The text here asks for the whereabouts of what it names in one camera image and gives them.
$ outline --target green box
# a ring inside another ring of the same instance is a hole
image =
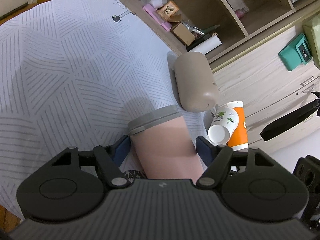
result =
[[[308,41],[303,33],[281,50],[278,55],[289,71],[294,70],[301,63],[307,64],[312,58]]]

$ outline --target bed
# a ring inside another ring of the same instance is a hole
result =
[[[178,105],[177,56],[118,0],[40,4],[0,26],[0,50],[0,205],[20,218],[19,184],[61,150],[113,144],[132,119]],[[179,111],[193,141],[206,136],[201,113]]]

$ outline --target black fabric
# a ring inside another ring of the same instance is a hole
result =
[[[279,134],[282,134],[307,119],[316,110],[318,110],[317,116],[320,116],[320,92],[311,93],[315,94],[319,99],[315,99],[305,106],[300,107],[290,114],[287,114],[267,125],[260,133],[262,139],[264,141],[268,141]]]

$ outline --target drawer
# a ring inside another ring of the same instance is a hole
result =
[[[281,148],[287,147],[292,143],[310,135],[320,128],[320,117],[316,116],[316,112],[305,121],[299,123],[290,130],[272,138],[271,140],[264,141],[263,139],[249,144],[249,147],[258,147],[267,154],[271,154]]]
[[[220,91],[219,105],[243,101],[248,117],[320,76],[313,60],[289,72],[278,57],[279,51],[296,36],[292,27],[214,73]]]
[[[263,110],[260,110],[249,117],[246,117],[249,143],[254,143],[261,140],[261,131],[271,122],[315,100],[317,97],[310,92],[319,91],[319,81],[320,78],[317,78],[313,82],[283,98],[282,100],[272,104],[271,106],[268,106]],[[312,122],[313,121],[306,122],[306,125],[311,124]]]

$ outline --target drawer handle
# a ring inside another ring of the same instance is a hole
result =
[[[303,122],[308,122],[312,117],[313,115],[310,115],[307,119],[303,120]]]
[[[309,91],[313,90],[315,88],[315,84],[312,84],[310,87],[306,88],[305,90],[302,91],[302,93],[306,94]]]
[[[314,80],[315,77],[311,76],[310,78],[308,78],[307,80],[305,80],[304,82],[302,82],[300,85],[305,86],[306,84],[308,84],[310,81]]]

